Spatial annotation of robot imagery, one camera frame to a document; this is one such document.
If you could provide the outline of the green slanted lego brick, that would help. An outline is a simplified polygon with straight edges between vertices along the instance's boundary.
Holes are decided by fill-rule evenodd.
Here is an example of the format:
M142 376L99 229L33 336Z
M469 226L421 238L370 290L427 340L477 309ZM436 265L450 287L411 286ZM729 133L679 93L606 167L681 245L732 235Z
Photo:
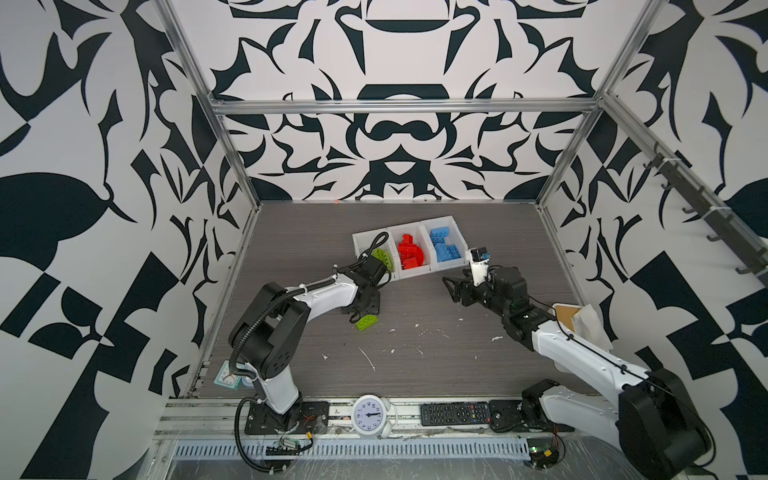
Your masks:
M365 315L355 323L355 327L362 332L376 325L378 321L379 318L376 315Z

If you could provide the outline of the blue lego brick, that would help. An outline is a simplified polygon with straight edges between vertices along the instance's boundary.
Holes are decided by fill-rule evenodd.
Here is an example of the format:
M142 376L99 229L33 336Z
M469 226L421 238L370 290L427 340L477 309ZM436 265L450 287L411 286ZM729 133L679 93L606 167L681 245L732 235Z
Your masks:
M462 255L455 245L446 244L444 241L438 241L433 244L438 263L461 260Z

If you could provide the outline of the red D-shaped lego piece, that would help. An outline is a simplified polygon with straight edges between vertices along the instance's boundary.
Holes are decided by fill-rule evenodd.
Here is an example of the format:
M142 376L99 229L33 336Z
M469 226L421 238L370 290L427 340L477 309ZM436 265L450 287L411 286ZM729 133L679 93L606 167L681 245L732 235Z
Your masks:
M402 270L411 270L425 264L425 254L410 234L403 234L402 241L397 244Z

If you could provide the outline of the blue lego brick studs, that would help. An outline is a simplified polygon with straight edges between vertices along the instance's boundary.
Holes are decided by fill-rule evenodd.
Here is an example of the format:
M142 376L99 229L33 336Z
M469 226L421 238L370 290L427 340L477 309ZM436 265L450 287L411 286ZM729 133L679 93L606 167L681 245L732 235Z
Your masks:
M448 227L431 229L429 235L432 239L444 239L450 235L450 229Z

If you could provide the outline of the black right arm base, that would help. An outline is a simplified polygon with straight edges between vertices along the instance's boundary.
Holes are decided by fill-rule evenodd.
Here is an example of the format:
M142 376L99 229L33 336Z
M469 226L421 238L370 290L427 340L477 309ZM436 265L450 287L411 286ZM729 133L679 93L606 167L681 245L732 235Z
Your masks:
M491 400L490 428L495 433L571 433L575 429L550 421L543 410L524 399Z

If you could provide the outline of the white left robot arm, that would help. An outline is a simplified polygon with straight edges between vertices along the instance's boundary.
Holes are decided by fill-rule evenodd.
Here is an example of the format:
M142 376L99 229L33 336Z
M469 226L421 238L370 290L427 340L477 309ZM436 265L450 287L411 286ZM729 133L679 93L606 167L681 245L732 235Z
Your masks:
M374 251L388 240L387 232L376 234L353 263L334 267L327 278L292 288L264 285L230 333L229 373L260 386L274 413L289 412L301 398L290 363L307 324L335 310L352 324L379 313L391 272Z

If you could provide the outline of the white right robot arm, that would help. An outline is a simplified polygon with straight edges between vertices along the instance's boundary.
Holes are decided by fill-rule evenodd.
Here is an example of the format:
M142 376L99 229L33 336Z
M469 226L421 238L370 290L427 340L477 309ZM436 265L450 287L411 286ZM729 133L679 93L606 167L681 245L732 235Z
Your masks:
M710 429L676 374L646 370L578 336L528 294L517 268L495 268L480 280L464 270L443 283L453 302L494 313L511 339L596 391L588 396L545 381L525 390L525 402L550 422L614 446L648 479L672 479L716 453Z

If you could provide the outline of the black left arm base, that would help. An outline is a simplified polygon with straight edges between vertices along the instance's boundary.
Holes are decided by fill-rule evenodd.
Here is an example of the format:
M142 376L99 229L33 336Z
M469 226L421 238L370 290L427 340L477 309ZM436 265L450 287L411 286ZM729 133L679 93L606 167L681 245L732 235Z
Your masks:
M327 431L330 403L302 401L279 414L265 403L251 404L244 431L247 435L322 434Z

